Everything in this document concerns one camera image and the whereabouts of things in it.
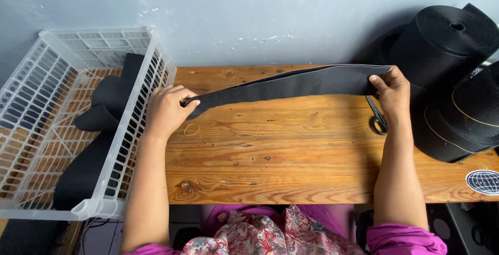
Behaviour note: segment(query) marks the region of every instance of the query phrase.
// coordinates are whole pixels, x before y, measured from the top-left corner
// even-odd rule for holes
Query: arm
[[[146,127],[140,137],[125,213],[121,252],[131,252],[147,244],[169,245],[165,147],[173,131],[200,101],[194,100],[184,108],[179,102],[195,96],[183,86],[167,86],[156,88],[148,101]]]
[[[389,125],[374,186],[374,225],[398,223],[428,229],[425,199],[414,166],[409,115],[410,83],[396,66],[382,78],[369,77],[378,89]]]

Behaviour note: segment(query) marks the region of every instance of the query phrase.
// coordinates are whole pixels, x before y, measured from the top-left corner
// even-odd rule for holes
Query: wooden table
[[[175,85],[205,94],[314,66],[180,67]],[[170,138],[170,202],[372,203],[385,141],[369,128],[372,115],[363,96],[347,95],[210,109],[184,122]],[[414,156],[427,202],[499,201],[499,196],[476,193],[465,182],[475,169],[499,171],[493,150],[455,164],[436,161],[416,148]]]

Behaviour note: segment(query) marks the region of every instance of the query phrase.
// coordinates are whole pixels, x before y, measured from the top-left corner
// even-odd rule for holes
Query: plastic crate
[[[173,84],[155,28],[42,31],[0,91],[0,218],[120,218],[129,195],[138,137],[153,89]],[[98,135],[73,120],[90,108],[93,89],[120,75],[127,52],[145,55],[93,192],[71,211],[52,208],[55,185]]]

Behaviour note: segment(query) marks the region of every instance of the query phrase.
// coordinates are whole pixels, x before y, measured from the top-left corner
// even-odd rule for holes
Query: roll core hole
[[[451,28],[459,32],[464,31],[466,29],[465,25],[455,22],[451,23]]]

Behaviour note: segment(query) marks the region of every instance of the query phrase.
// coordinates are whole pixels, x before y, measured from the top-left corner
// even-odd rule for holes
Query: sticker
[[[474,191],[487,194],[499,195],[499,173],[492,170],[475,170],[466,175],[466,184]]]

